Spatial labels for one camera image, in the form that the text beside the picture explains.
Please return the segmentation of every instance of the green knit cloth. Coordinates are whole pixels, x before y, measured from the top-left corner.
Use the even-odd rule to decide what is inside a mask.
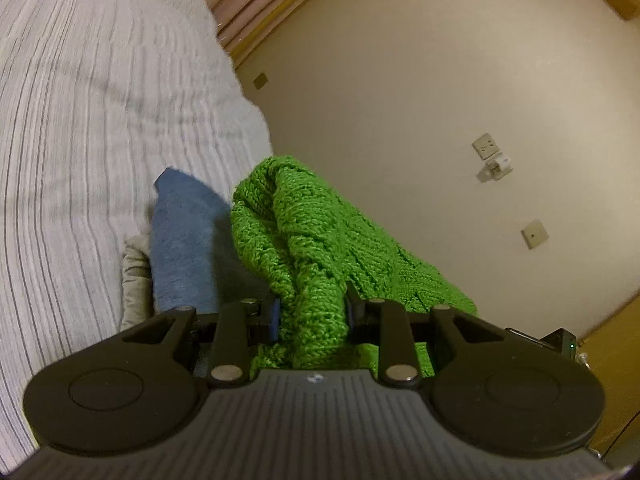
[[[378,348],[346,342],[346,283],[362,298],[399,301],[411,312],[449,304],[475,314],[469,298],[438,270],[290,156],[262,161],[234,194],[233,236],[242,262],[280,297],[280,342],[262,346],[258,368],[371,368]],[[417,344],[425,375],[433,369]]]

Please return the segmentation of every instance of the mattress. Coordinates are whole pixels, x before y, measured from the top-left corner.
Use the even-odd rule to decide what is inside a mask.
[[[171,166],[230,200],[271,154],[204,0],[0,0],[0,470],[42,367],[116,332]]]

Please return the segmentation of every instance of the green blanket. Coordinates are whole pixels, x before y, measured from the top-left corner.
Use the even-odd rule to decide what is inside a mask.
[[[450,304],[476,313],[438,270],[404,250],[327,183],[288,156],[272,156],[242,181],[231,211],[243,263],[282,301],[280,343],[258,350],[258,368],[361,368],[376,371],[377,347],[346,343],[344,293],[388,298],[411,312]],[[417,345],[425,375],[433,370]]]

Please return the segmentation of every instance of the wire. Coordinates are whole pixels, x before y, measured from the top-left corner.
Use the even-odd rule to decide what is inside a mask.
[[[609,451],[611,451],[611,448],[614,446],[614,444],[618,441],[618,439],[622,436],[623,433],[625,433],[626,428],[628,428],[629,426],[631,426],[631,424],[633,423],[634,420],[636,420],[636,417],[640,415],[640,410],[638,410],[636,412],[636,414],[634,416],[631,417],[631,419],[629,420],[628,423],[625,424],[625,427],[622,428],[622,430],[620,430],[620,433],[618,433],[618,436],[616,438],[613,439],[613,442],[611,444],[609,444],[609,447],[607,447],[607,450],[602,454],[602,458],[606,458],[607,454],[609,453]]]

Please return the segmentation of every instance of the blue cloth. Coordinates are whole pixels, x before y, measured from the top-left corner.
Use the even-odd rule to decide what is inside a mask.
[[[230,206],[205,184],[172,168],[156,180],[149,261],[154,307],[217,312],[241,298],[263,298],[268,284],[240,262]]]

